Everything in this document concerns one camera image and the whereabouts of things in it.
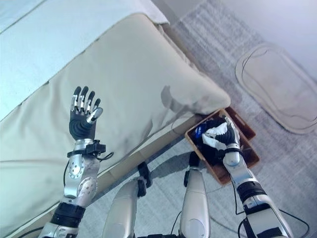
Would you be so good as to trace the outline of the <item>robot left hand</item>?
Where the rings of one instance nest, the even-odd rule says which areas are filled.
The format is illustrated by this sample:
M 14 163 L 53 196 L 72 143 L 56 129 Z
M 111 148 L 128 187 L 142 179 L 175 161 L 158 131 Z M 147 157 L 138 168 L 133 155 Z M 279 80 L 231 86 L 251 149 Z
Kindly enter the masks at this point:
M 95 91 L 88 94 L 89 88 L 76 87 L 70 105 L 69 132 L 74 140 L 95 139 L 97 119 L 102 115 L 100 99 L 96 99 Z

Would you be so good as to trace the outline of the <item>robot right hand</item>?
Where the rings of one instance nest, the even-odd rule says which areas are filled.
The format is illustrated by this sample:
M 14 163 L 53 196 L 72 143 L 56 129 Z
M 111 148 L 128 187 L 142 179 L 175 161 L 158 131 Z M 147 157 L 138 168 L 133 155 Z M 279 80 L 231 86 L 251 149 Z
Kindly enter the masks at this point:
M 224 122 L 217 127 L 214 127 L 214 138 L 225 144 L 226 148 L 240 149 L 240 135 L 232 119 L 223 115 Z

